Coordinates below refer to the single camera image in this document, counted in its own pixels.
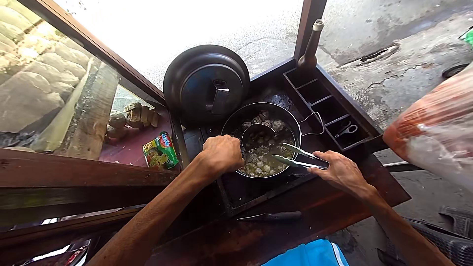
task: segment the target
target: pot handle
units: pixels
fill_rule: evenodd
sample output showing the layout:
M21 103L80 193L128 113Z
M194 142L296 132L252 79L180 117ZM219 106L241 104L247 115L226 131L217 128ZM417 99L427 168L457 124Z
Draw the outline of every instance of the pot handle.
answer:
M304 120L302 120L301 122L298 122L298 124L300 124L300 123L306 121L306 120L307 120L311 115L313 115L313 114L316 114L317 119L319 120L320 124L322 125L322 132L320 132L320 133L305 133L305 134L303 134L302 136L305 136L305 135L321 135L321 134L323 134L323 133L325 132L324 122L322 121L322 117L320 116L319 112L313 112L313 113L311 113L311 114L310 114L308 117L306 117Z
M224 80L214 80L213 85L217 90L215 97L213 98L212 115L222 115L225 113L225 106L227 105L227 99L230 95L230 90L227 87L227 83Z

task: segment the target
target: hand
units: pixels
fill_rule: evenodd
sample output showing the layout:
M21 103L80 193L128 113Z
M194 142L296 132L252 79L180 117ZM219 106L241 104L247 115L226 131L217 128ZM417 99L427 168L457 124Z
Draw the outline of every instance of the hand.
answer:
M315 156L330 163L327 170L308 168L307 171L320 176L330 185L343 190L357 198L365 198L376 191L376 188L366 182L356 163L334 151L315 151Z
M213 179L236 171L245 162L241 156L240 140L229 135L208 138L198 156Z

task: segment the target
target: lid handle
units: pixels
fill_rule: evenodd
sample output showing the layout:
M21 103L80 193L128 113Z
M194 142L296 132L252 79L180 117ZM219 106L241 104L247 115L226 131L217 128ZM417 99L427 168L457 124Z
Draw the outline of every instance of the lid handle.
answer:
M222 115L225 114L225 106L230 95L230 90L227 88L227 83L224 80L214 80L213 85L217 89L213 99L211 114Z

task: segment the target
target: wooden cart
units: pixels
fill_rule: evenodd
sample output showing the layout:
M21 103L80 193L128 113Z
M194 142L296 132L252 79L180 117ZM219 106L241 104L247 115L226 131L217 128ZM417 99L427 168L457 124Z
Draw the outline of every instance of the wooden cart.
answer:
M84 134L77 130L71 135L72 141L66 142L69 145L61 147L62 153L0 149L0 222L7 229L0 232L0 265L24 262L87 240L89 260L179 174L179 169L188 165L206 138L219 134L225 121L183 132L179 118L166 109L163 93L70 14L50 0L19 2L115 69L121 85L156 108L163 118L162 126L140 141L161 129L173 133L180 159L174 170L99 161L90 157L90 150L102 147L102 143L82 145L80 151L71 144L73 140L84 141ZM387 148L381 139L383 132L320 65L312 72L296 69L296 59L303 54L312 24L322 17L324 7L325 0L304 0L294 56L253 77L251 94L244 104L272 102L288 109L299 121L309 117L301 124L303 133L324 133L303 137L302 149L342 152L358 164L367 181L391 206L398 205L409 200L409 195L372 154ZM322 121L313 112L319 112ZM356 124L357 133L334 138L345 121ZM139 150L139 141L129 145ZM111 209L114 211L40 225L45 219ZM302 212L300 221L236 221L241 216L295 210ZM301 169L268 180L225 174L185 208L157 244L148 264L260 265L289 248L323 238L369 216L361 202ZM48 260L60 265L71 254L68 251Z

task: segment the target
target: pot lid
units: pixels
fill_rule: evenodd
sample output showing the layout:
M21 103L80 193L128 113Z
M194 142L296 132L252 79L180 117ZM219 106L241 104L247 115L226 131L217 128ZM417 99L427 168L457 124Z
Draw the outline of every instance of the pot lid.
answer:
M218 45L200 45L178 55L163 82L169 109L184 126L220 120L238 108L248 93L250 75L243 60Z

